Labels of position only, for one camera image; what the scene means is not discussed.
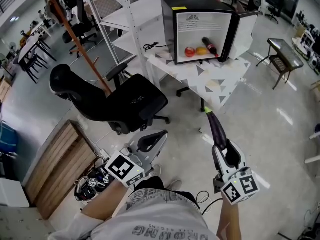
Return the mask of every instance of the yellow fruit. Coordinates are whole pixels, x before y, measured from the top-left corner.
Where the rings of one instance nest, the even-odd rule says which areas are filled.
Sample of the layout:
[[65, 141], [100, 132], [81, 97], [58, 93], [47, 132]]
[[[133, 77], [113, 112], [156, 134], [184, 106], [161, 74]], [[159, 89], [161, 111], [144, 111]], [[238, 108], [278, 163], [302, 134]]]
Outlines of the yellow fruit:
[[205, 47], [198, 47], [195, 50], [195, 53], [196, 53], [196, 55], [206, 55], [208, 53], [208, 50]]

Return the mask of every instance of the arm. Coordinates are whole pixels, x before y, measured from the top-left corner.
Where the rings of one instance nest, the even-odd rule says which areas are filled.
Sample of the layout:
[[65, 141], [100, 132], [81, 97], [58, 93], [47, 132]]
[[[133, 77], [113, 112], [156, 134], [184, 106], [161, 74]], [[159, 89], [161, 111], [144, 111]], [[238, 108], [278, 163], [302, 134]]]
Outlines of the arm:
[[128, 189], [119, 181], [114, 180], [110, 186], [93, 199], [83, 210], [82, 214], [102, 221], [111, 219]]
[[220, 215], [220, 223], [217, 231], [217, 237], [223, 240], [223, 231], [225, 230], [227, 240], [241, 240], [241, 230], [239, 222], [239, 207], [231, 205], [222, 194], [223, 205]]

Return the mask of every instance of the wooden pole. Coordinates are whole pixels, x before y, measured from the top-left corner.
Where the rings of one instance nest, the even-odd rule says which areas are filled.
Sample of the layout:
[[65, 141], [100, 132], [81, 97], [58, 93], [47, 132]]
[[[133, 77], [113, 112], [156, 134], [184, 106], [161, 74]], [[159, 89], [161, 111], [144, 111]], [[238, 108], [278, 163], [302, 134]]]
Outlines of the wooden pole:
[[72, 28], [69, 25], [69, 22], [67, 21], [67, 19], [65, 18], [63, 12], [61, 11], [61, 8], [59, 7], [58, 3], [56, 0], [50, 0], [56, 11], [58, 12], [59, 16], [62, 19], [62, 22], [66, 28], [66, 30], [69, 32], [71, 38], [73, 39], [73, 41], [75, 42], [76, 46], [78, 47], [79, 51], [82, 53], [84, 59], [86, 60], [86, 62], [90, 65], [91, 69], [93, 70], [93, 72], [96, 74], [96, 76], [98, 77], [98, 79], [100, 80], [100, 82], [102, 83], [105, 92], [110, 95], [112, 93], [112, 91], [110, 90], [109, 86], [106, 84], [106, 82], [103, 80], [102, 76], [100, 75], [100, 73], [98, 72], [95, 64], [91, 61], [91, 59], [89, 58], [88, 54], [86, 53], [86, 50], [83, 48], [83, 46], [80, 44], [78, 38], [76, 37], [74, 31], [72, 30]]

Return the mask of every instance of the person's right arm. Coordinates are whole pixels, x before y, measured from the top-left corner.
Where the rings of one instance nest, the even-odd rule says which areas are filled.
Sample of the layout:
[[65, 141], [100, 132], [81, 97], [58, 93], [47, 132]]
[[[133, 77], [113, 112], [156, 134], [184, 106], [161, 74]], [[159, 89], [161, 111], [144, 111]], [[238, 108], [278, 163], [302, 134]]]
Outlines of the person's right arm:
[[223, 205], [220, 215], [220, 223], [217, 231], [217, 237], [221, 240], [241, 240], [241, 230], [239, 222], [239, 207], [231, 205], [226, 197], [223, 196]]

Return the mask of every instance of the red apple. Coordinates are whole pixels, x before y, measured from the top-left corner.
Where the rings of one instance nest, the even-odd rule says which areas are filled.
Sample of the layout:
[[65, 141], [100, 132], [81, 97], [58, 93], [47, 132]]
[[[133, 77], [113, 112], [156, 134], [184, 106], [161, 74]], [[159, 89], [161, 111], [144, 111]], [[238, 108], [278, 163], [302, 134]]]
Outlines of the red apple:
[[195, 51], [195, 49], [193, 49], [192, 47], [187, 47], [187, 48], [185, 48], [185, 50], [184, 50], [184, 54], [185, 54], [185, 56], [191, 58], [191, 57], [195, 56], [196, 51]]

